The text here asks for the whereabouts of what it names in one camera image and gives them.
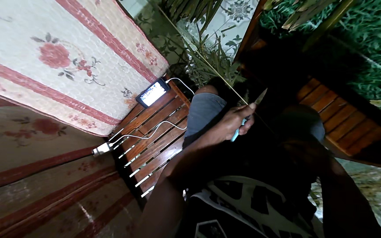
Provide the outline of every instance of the white flower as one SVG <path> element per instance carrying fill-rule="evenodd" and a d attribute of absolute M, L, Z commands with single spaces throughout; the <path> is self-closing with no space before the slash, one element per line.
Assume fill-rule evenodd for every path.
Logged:
<path fill-rule="evenodd" d="M 377 106 L 378 108 L 381 107 L 381 100 L 370 100 L 370 103 L 374 106 Z"/>

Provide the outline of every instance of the smartphone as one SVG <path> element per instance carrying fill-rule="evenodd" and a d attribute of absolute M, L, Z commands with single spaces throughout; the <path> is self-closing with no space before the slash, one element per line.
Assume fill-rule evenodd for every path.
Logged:
<path fill-rule="evenodd" d="M 151 106 L 157 99 L 164 95 L 170 87 L 162 78 L 157 79 L 143 93 L 136 97 L 136 101 L 144 108 Z"/>

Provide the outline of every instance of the knee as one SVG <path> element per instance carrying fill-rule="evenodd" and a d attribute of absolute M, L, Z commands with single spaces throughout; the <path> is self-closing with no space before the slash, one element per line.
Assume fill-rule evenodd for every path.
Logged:
<path fill-rule="evenodd" d="M 195 95 L 200 94 L 200 93 L 211 93 L 211 94 L 215 94 L 215 95 L 219 94 L 219 92 L 217 91 L 217 89 L 213 85 L 205 85 L 202 88 L 199 88 L 195 92 Z"/>

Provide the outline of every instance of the gray shorts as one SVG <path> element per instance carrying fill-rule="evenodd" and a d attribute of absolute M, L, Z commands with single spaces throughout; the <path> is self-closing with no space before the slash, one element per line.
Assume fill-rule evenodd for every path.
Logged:
<path fill-rule="evenodd" d="M 188 146 L 203 133 L 214 126 L 225 114 L 227 102 L 211 93 L 200 93 L 193 96 L 188 115 L 188 129 L 185 132 L 185 143 Z M 325 130 L 320 115 L 305 105 L 291 106 L 278 115 L 270 125 L 280 136 L 292 136 L 309 140 L 313 136 L 323 141 Z"/>

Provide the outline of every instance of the floral fabric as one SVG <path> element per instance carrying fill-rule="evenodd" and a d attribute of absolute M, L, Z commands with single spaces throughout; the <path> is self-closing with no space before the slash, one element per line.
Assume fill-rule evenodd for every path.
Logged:
<path fill-rule="evenodd" d="M 0 1 L 0 97 L 106 136 L 168 67 L 114 0 Z"/>
<path fill-rule="evenodd" d="M 102 143 L 0 99 L 0 236 L 131 237 L 136 200 L 110 154 L 87 156 Z"/>

